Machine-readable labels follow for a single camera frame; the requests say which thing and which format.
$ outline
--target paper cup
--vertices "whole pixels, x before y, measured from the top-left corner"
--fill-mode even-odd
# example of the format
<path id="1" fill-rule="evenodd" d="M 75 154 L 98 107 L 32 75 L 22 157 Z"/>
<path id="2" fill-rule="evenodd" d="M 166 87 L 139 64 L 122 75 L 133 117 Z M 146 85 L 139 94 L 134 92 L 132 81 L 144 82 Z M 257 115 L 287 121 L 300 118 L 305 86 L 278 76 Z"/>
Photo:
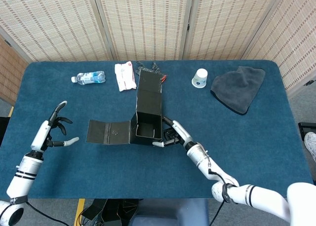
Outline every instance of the paper cup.
<path id="1" fill-rule="evenodd" d="M 195 88 L 204 88 L 206 86 L 207 79 L 207 70 L 206 69 L 198 69 L 196 75 L 192 79 L 192 85 Z"/>

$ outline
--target shoe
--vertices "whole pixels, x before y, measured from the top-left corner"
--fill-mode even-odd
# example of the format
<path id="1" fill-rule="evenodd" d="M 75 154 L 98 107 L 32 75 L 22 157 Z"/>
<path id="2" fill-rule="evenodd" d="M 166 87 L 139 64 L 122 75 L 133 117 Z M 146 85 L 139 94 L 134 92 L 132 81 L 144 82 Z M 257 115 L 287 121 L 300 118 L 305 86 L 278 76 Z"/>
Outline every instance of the shoe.
<path id="1" fill-rule="evenodd" d="M 304 144 L 316 162 L 316 134 L 309 132 L 304 137 Z"/>

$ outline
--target white robotic arm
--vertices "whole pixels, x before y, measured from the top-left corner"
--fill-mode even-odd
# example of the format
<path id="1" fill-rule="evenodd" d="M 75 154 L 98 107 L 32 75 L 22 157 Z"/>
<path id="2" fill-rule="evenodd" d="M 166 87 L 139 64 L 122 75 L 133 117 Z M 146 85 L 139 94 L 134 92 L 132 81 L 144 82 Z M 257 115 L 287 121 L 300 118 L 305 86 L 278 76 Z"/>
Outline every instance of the white robotic arm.
<path id="1" fill-rule="evenodd" d="M 288 202 L 273 190 L 253 185 L 239 186 L 237 180 L 225 173 L 207 154 L 204 147 L 200 143 L 194 142 L 177 121 L 172 121 L 167 117 L 163 117 L 162 120 L 171 127 L 165 130 L 165 136 L 168 139 L 165 143 L 153 142 L 153 145 L 165 147 L 171 144 L 182 144 L 187 150 L 187 156 L 205 177 L 217 181 L 212 186 L 212 195 L 217 201 L 245 204 L 274 214 L 291 223 L 292 226 L 315 225 L 312 213 L 304 213 L 304 217 L 301 217 L 299 212 L 310 212 L 315 208 L 311 206 L 311 202 L 312 204 L 316 202 L 316 186 L 308 183 L 292 184 L 287 191 Z M 302 198 L 303 194 L 308 194 L 308 197 Z"/>
<path id="2" fill-rule="evenodd" d="M 28 193 L 44 161 L 43 153 L 47 147 L 69 146 L 79 140 L 78 137 L 63 142 L 51 140 L 50 130 L 52 128 L 59 127 L 62 133 L 66 134 L 65 127 L 59 121 L 72 123 L 65 117 L 57 117 L 58 112 L 66 104 L 67 101 L 61 102 L 51 117 L 42 123 L 31 144 L 32 151 L 23 156 L 20 165 L 16 166 L 16 173 L 6 191 L 10 202 L 0 201 L 0 226 L 13 226 L 21 219 L 24 204 L 28 202 Z"/>

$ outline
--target gray cloth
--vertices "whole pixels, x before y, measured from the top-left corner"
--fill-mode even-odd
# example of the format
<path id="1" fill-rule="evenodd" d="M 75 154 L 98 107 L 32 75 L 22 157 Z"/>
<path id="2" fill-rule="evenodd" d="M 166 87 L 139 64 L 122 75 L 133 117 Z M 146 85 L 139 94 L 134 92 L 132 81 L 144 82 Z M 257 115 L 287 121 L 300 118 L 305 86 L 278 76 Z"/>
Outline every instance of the gray cloth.
<path id="1" fill-rule="evenodd" d="M 211 93 L 238 114 L 246 114 L 265 77 L 263 69 L 238 67 L 235 72 L 217 76 Z"/>

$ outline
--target table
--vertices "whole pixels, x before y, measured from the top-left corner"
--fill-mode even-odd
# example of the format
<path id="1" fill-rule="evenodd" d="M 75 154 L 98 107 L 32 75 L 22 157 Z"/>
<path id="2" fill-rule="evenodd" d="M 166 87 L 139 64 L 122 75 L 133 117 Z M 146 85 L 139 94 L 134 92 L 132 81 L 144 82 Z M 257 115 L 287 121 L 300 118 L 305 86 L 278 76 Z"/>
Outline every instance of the table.
<path id="1" fill-rule="evenodd" d="M 59 116 L 67 137 L 54 129 L 54 140 L 76 136 L 67 148 L 49 148 L 29 193 L 30 198 L 190 198 L 212 197 L 208 181 L 181 145 L 105 146 L 86 143 L 90 119 L 125 121 L 135 112 L 137 90 L 119 92 L 114 64 L 102 62 L 38 62 L 24 74 L 20 92 L 0 148 L 0 198 L 8 187 L 41 123 L 57 104 L 67 100 Z M 228 174 L 240 183 L 276 190 L 283 196 L 293 182 L 312 182 L 303 156 L 279 69 L 266 60 L 157 61 L 168 75 L 162 85 L 162 112 L 179 121 Z M 151 62 L 144 62 L 148 67 Z M 265 80 L 246 115 L 238 115 L 210 94 L 217 75 L 238 66 L 262 68 Z M 191 79 L 208 70 L 207 86 L 196 89 Z M 79 72 L 105 71 L 106 83 L 79 85 Z"/>

